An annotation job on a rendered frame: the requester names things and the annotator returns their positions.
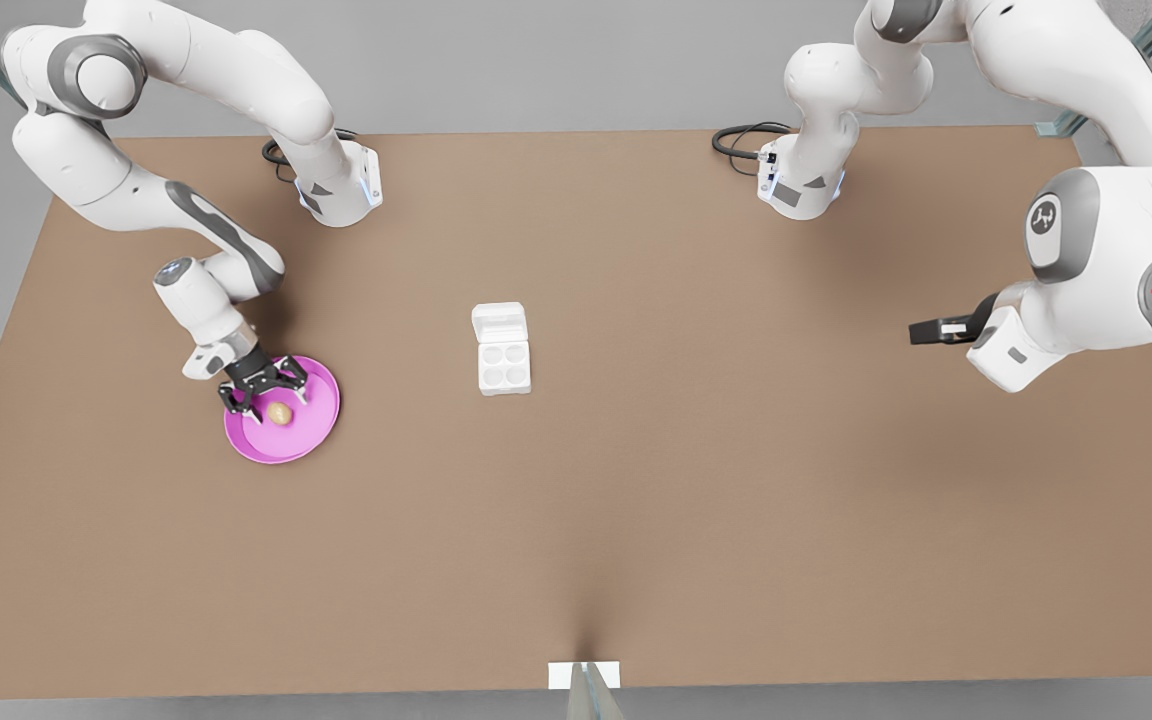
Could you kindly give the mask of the white egg box base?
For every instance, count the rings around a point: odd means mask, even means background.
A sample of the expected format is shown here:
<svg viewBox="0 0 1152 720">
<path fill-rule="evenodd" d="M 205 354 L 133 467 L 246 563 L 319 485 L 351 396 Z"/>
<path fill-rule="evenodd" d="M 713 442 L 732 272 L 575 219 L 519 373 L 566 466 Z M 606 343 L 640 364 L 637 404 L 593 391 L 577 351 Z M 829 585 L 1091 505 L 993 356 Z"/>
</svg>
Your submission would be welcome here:
<svg viewBox="0 0 1152 720">
<path fill-rule="evenodd" d="M 529 395 L 532 388 L 529 342 L 480 343 L 477 387 L 484 396 Z"/>
</svg>

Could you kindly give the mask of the white egg box lid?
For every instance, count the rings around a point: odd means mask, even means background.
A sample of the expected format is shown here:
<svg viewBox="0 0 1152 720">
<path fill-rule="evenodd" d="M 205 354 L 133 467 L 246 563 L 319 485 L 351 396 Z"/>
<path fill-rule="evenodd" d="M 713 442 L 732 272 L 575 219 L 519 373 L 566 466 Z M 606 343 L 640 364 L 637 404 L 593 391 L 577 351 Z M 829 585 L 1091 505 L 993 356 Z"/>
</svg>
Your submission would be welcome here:
<svg viewBox="0 0 1152 720">
<path fill-rule="evenodd" d="M 526 314 L 521 302 L 498 302 L 473 306 L 471 323 L 480 344 L 529 341 Z"/>
</svg>

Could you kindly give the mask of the pink round plate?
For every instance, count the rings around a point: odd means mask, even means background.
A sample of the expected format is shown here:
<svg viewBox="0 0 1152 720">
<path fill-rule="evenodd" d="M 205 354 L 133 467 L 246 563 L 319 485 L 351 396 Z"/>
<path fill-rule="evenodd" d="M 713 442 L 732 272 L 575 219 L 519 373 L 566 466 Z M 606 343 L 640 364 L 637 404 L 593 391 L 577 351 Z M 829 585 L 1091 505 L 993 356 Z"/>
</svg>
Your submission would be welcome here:
<svg viewBox="0 0 1152 720">
<path fill-rule="evenodd" d="M 223 432 L 238 455 L 262 462 L 280 464 L 310 454 L 332 433 L 340 411 L 338 379 L 329 369 L 311 357 L 294 356 L 306 370 L 306 406 L 288 388 L 274 388 L 253 400 L 253 410 L 262 420 L 223 411 Z M 294 420 L 288 427 L 275 427 L 265 416 L 265 407 L 273 401 L 291 406 Z"/>
</svg>

